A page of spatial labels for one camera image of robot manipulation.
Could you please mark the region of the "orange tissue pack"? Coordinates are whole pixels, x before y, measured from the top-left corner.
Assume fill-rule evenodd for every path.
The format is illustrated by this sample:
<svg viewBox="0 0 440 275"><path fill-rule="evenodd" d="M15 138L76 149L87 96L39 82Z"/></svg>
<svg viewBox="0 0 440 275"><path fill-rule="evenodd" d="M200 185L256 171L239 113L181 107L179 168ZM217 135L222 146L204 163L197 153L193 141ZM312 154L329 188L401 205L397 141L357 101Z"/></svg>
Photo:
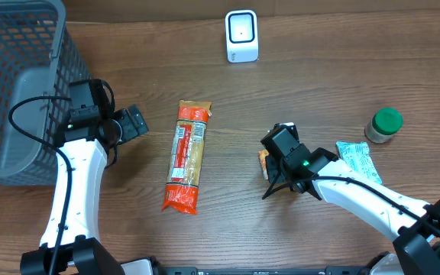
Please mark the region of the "orange tissue pack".
<svg viewBox="0 0 440 275"><path fill-rule="evenodd" d="M269 153L267 150L261 150L258 153L262 174L263 174L264 179L266 179L266 180L269 179L269 175L267 172L267 162L266 162L266 158L268 155L269 155Z"/></svg>

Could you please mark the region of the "brown biscuit packet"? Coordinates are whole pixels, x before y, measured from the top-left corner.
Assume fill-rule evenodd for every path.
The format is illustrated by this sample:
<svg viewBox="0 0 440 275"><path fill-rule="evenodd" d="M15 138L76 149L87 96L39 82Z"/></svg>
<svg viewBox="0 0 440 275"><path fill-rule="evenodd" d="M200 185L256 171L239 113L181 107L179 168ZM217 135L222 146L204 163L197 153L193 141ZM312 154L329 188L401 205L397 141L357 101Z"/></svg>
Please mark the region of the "brown biscuit packet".
<svg viewBox="0 0 440 275"><path fill-rule="evenodd" d="M162 209L195 215L211 102L181 100Z"/></svg>

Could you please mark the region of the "teal wet wipes pack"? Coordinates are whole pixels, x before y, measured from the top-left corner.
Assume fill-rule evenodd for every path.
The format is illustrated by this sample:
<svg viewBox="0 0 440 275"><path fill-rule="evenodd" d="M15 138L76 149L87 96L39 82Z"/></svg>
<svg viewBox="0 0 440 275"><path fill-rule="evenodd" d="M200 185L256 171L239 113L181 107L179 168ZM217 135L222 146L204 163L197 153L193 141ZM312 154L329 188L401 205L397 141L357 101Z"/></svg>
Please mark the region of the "teal wet wipes pack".
<svg viewBox="0 0 440 275"><path fill-rule="evenodd" d="M351 169L375 183L383 183L370 157L370 148L367 142L351 143L337 141L336 147L338 148L340 158Z"/></svg>

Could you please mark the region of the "green lidded jar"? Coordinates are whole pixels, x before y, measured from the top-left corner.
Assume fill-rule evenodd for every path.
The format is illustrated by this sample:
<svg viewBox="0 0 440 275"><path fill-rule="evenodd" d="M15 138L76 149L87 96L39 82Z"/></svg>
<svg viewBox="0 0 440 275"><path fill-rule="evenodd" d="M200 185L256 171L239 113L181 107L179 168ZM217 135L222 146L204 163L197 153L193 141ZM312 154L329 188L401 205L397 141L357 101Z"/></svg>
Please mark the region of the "green lidded jar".
<svg viewBox="0 0 440 275"><path fill-rule="evenodd" d="M382 108L367 123L366 137L378 144L388 142L403 126L403 116L394 108Z"/></svg>

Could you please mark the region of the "red snack packet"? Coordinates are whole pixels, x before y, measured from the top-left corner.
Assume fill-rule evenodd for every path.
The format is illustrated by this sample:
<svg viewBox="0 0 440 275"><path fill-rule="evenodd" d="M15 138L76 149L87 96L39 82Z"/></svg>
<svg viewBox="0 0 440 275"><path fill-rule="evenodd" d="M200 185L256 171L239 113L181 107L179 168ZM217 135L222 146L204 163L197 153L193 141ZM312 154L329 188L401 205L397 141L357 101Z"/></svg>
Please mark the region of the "red snack packet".
<svg viewBox="0 0 440 275"><path fill-rule="evenodd" d="M172 181L182 182L186 176L186 161L191 131L192 125L179 125L176 127L176 134L173 141Z"/></svg>

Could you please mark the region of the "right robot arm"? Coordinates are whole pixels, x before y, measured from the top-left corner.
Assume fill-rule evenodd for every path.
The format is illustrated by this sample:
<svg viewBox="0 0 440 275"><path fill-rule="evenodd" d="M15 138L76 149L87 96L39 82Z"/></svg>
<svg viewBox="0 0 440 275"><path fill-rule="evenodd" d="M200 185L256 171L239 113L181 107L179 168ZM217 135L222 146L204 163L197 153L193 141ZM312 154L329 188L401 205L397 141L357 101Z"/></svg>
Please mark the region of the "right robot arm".
<svg viewBox="0 0 440 275"><path fill-rule="evenodd" d="M310 151L296 126L276 124L261 141L267 150L269 197L288 188L338 205L392 241L394 252L375 257L364 274L440 274L440 200L401 195L353 171L324 148Z"/></svg>

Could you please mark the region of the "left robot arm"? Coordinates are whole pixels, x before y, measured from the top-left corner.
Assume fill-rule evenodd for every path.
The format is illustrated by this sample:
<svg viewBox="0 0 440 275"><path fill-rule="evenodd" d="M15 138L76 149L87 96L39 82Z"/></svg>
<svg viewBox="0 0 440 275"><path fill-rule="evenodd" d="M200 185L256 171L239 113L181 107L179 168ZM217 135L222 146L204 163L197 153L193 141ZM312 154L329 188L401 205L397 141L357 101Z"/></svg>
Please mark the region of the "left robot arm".
<svg viewBox="0 0 440 275"><path fill-rule="evenodd" d="M118 159L119 145L146 134L138 107L117 110L111 86L101 79L69 85L71 108L53 142L39 142L57 156L53 205L39 248L22 254L22 274L60 274L74 266L80 274L164 274L154 257L121 264L99 240L102 175Z"/></svg>

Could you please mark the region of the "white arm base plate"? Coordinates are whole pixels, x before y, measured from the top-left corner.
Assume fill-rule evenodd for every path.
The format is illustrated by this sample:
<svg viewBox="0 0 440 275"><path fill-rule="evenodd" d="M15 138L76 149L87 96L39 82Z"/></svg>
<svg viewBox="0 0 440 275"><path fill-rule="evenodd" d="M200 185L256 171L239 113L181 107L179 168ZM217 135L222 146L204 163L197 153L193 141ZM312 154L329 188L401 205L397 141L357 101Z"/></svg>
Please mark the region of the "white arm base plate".
<svg viewBox="0 0 440 275"><path fill-rule="evenodd" d="M152 263L149 259L140 259L121 264L125 275L154 275Z"/></svg>

